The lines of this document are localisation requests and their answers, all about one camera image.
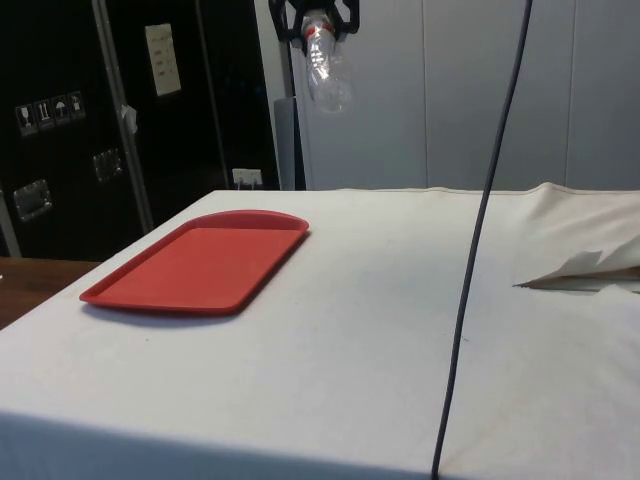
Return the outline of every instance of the cable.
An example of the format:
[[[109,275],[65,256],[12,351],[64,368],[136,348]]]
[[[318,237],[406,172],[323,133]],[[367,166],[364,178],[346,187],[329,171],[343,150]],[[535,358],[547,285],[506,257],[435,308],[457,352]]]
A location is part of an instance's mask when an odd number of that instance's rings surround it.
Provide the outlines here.
[[[489,171],[487,173],[487,180],[482,191],[482,200],[480,201],[480,209],[478,210],[478,217],[476,219],[476,226],[473,231],[473,238],[471,240],[471,248],[469,250],[469,259],[467,260],[467,270],[464,275],[464,283],[462,285],[462,292],[460,294],[460,304],[458,306],[458,317],[456,319],[456,329],[453,335],[453,348],[451,351],[451,366],[449,367],[449,379],[447,381],[447,391],[444,398],[444,406],[442,408],[442,417],[440,419],[440,429],[438,430],[438,439],[436,441],[436,449],[433,454],[433,464],[431,467],[432,480],[438,480],[440,470],[440,457],[442,455],[442,445],[444,444],[444,436],[447,432],[447,422],[449,421],[449,411],[451,410],[451,400],[453,399],[453,389],[456,384],[456,372],[458,370],[458,356],[460,354],[460,340],[462,338],[462,325],[464,324],[464,314],[467,310],[467,300],[469,299],[469,288],[471,287],[471,279],[473,277],[473,267],[476,262],[476,254],[478,253],[478,243],[480,242],[480,234],[482,233],[482,224],[484,223],[484,216],[487,212],[487,204],[489,203],[489,194],[493,187],[493,179],[496,174],[496,168],[498,166],[498,159],[500,158],[500,150],[502,149],[502,139],[504,137],[504,131],[507,126],[507,119],[509,118],[509,111],[511,110],[511,102],[513,101],[513,95],[518,83],[518,76],[520,75],[520,66],[522,65],[522,55],[524,53],[524,46],[527,41],[527,33],[529,31],[529,19],[531,18],[531,7],[533,0],[526,0],[524,8],[524,16],[522,19],[522,27],[520,30],[520,40],[518,42],[518,49],[516,50],[516,60],[513,65],[513,72],[511,73],[511,81],[509,83],[509,90],[507,92],[507,98],[505,99],[504,106],[502,108],[502,115],[500,117],[500,123],[498,124],[498,133],[496,135],[495,143],[493,145],[493,155],[491,157],[491,163],[489,164]]]

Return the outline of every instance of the wooden table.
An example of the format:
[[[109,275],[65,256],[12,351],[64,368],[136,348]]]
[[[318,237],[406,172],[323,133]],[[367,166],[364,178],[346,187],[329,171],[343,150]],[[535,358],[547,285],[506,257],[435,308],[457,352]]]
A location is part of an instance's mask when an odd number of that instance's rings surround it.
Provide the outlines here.
[[[0,257],[0,330],[98,265]]]

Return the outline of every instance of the table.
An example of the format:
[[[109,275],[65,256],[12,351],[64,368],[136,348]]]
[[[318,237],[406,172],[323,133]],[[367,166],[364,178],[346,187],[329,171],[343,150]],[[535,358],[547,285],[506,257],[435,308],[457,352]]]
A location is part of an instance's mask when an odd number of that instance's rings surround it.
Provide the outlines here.
[[[0,330],[98,265],[0,257]]]
[[[513,287],[523,232],[557,192],[492,195],[443,478],[640,478],[640,297]],[[638,193],[566,195],[578,203],[562,221],[597,204],[640,210]],[[440,189],[201,199],[0,332],[0,472],[426,478],[479,200]],[[78,300],[185,221],[251,208],[311,229],[240,314],[155,316]]]

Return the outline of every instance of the folded cloth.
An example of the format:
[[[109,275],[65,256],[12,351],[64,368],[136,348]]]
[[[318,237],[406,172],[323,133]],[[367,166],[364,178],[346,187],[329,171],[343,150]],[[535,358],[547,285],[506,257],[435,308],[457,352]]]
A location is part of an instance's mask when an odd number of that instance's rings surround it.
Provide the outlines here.
[[[526,213],[514,285],[640,292],[640,191],[586,192],[544,184]]]

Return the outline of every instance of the red tray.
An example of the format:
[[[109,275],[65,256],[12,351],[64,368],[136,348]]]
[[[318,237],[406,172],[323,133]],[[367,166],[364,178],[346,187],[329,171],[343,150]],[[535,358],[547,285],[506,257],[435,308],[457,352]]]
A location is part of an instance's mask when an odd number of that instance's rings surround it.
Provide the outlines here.
[[[309,224],[261,210],[191,220],[80,295],[103,307],[226,315],[306,237]]]

